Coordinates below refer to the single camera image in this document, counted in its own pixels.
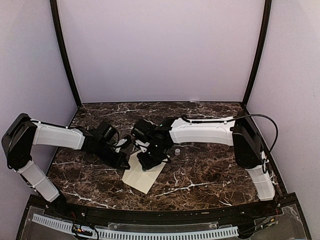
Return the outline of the cream envelope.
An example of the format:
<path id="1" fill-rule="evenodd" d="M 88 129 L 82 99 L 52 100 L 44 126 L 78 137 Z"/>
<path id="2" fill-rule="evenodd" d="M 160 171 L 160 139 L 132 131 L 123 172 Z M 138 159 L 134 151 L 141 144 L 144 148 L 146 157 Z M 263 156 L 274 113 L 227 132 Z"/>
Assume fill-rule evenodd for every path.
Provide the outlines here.
<path id="1" fill-rule="evenodd" d="M 142 151 L 139 150 L 130 155 L 129 161 L 128 161 L 130 165 L 130 169 L 127 169 L 124 171 L 122 176 L 122 181 L 126 185 L 144 194 L 147 194 L 151 189 L 151 187 L 153 186 L 153 184 L 155 183 L 158 176 L 160 175 L 161 171 L 165 167 L 166 163 L 162 162 L 160 165 L 150 170 L 143 171 L 142 166 L 139 163 L 139 160 L 137 157 L 138 153 L 141 153 L 141 152 Z"/>

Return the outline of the grey glue bottle cap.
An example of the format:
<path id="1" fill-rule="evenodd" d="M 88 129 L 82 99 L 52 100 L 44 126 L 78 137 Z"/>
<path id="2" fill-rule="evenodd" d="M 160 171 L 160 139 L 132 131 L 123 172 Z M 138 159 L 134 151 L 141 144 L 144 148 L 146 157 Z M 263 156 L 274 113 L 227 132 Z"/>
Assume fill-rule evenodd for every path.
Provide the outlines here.
<path id="1" fill-rule="evenodd" d="M 174 150 L 174 154 L 175 154 L 175 156 L 179 156 L 181 154 L 181 150 L 179 148 L 176 148 Z"/>

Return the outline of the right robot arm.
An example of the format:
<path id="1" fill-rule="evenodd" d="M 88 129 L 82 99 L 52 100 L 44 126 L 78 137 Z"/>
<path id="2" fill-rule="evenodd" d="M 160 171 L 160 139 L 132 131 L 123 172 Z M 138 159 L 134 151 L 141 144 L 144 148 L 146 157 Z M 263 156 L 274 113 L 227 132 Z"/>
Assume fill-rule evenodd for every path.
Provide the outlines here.
<path id="1" fill-rule="evenodd" d="M 185 116 L 164 118 L 159 124 L 139 119 L 131 135 L 141 152 L 137 158 L 143 170 L 169 163 L 167 151 L 176 144 L 212 143 L 232 146 L 236 164 L 252 179 L 260 202 L 255 213 L 266 217 L 275 208 L 276 189 L 267 169 L 269 152 L 255 128 L 252 115 L 216 119 L 188 119 Z"/>

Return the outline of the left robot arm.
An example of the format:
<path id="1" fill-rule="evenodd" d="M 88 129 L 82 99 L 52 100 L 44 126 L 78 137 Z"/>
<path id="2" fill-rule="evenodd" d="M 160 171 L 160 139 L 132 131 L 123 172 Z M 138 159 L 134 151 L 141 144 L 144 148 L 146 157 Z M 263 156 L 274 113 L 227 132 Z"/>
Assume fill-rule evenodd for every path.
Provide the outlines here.
<path id="1" fill-rule="evenodd" d="M 66 198 L 48 178 L 47 172 L 34 160 L 36 150 L 67 148 L 98 157 L 103 164 L 121 170 L 130 169 L 125 149 L 131 138 L 120 138 L 115 127 L 103 121 L 96 128 L 68 127 L 47 123 L 19 114 L 1 139 L 1 145 L 10 170 L 18 173 L 60 218 L 71 213 Z"/>

